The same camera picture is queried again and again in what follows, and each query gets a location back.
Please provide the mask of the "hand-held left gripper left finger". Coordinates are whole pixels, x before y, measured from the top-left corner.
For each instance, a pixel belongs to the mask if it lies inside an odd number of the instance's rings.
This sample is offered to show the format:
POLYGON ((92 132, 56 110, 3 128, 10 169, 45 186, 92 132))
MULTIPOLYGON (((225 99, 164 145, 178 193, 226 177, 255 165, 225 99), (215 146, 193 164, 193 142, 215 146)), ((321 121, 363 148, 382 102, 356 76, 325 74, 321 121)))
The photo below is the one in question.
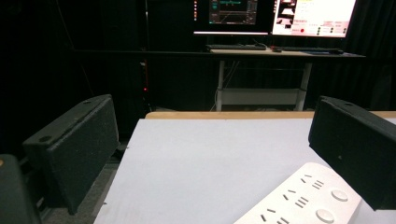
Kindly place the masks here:
POLYGON ((112 96, 85 100, 27 138, 29 162, 43 172, 51 208, 74 215, 120 144, 112 96))

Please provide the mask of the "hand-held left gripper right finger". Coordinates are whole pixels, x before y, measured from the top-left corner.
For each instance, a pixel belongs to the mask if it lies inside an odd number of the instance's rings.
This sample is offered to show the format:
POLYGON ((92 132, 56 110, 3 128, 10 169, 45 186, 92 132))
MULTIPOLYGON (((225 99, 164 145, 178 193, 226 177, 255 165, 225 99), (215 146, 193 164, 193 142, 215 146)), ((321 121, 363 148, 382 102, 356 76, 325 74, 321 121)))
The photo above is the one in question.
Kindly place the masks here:
POLYGON ((321 96, 309 146, 374 210, 396 210, 396 124, 321 96))

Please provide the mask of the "white power strip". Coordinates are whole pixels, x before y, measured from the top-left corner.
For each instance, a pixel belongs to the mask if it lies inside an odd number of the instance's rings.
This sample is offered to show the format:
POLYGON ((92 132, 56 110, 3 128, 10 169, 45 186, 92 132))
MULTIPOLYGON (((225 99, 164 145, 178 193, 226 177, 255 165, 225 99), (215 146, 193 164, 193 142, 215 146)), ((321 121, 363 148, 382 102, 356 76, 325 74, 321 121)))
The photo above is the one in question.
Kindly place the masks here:
POLYGON ((308 162, 234 224, 348 224, 360 203, 333 169, 308 162))

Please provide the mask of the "white-legged desk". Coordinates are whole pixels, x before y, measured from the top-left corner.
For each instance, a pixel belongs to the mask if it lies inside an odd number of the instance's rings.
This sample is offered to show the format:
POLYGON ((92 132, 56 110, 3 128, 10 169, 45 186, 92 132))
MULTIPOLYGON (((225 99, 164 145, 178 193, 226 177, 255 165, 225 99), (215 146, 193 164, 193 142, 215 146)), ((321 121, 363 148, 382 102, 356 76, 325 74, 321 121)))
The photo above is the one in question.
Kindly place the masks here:
POLYGON ((219 60, 218 86, 215 93, 214 107, 221 111, 224 105, 293 105, 297 111, 304 108, 307 86, 314 62, 360 62, 366 57, 353 53, 331 54, 330 52, 314 51, 285 51, 274 52, 250 49, 211 49, 214 56, 236 57, 237 61, 243 59, 268 59, 268 60, 302 60, 304 62, 303 75, 300 86, 293 89, 241 89, 227 88, 224 84, 225 59, 219 60))

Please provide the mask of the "black keyboard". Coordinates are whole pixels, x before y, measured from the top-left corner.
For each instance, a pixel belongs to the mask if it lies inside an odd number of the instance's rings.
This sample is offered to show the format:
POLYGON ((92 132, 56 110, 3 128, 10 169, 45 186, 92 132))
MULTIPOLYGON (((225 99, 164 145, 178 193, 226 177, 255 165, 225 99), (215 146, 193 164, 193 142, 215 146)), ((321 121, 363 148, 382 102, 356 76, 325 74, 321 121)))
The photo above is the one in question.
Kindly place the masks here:
POLYGON ((334 48, 313 48, 313 47, 281 47, 284 51, 301 51, 301 52, 327 52, 330 54, 343 54, 341 49, 334 48))
POLYGON ((233 49, 233 50, 266 50, 265 46, 256 45, 206 45, 208 49, 233 49))

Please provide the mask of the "bright-screen monitor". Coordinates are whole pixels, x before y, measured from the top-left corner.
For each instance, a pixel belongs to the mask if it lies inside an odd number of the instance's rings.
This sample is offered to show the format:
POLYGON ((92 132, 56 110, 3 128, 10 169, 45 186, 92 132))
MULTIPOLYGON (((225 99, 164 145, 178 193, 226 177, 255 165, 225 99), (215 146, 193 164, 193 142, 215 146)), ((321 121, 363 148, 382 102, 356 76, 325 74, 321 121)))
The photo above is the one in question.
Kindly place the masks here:
POLYGON ((273 35, 344 38, 356 0, 275 0, 273 35))

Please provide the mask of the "dark-screen monitor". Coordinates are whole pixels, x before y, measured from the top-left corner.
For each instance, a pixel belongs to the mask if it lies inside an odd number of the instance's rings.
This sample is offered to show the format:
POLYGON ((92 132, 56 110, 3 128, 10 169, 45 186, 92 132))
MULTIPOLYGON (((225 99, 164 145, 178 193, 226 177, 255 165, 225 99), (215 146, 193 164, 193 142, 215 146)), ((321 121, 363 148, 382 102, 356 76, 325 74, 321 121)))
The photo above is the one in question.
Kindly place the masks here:
POLYGON ((276 0, 193 0, 195 35, 268 35, 276 0))

